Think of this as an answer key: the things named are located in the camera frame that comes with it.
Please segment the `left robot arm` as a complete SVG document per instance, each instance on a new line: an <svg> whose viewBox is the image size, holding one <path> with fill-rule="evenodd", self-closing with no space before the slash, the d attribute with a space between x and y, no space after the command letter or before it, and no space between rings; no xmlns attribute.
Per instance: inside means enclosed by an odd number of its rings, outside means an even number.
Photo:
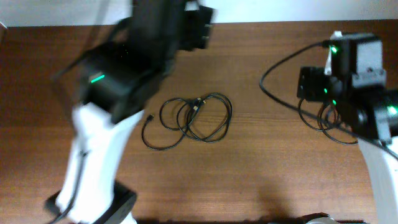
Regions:
<svg viewBox="0 0 398 224"><path fill-rule="evenodd" d="M74 137L63 187L45 202L54 222L134 223L137 195L116 180L131 133L146 103L175 66L180 50L204 49L214 9L180 1L133 1L99 46L71 63L80 66L70 115Z"/></svg>

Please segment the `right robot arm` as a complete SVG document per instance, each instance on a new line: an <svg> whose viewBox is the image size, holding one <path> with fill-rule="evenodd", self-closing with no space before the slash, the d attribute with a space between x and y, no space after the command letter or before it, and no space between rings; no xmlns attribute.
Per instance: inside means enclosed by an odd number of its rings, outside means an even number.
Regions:
<svg viewBox="0 0 398 224"><path fill-rule="evenodd" d="M381 39L335 31L324 67L302 67L297 96L322 103L333 118L318 130L346 124L368 167L379 223L397 223L397 90L386 87Z"/></svg>

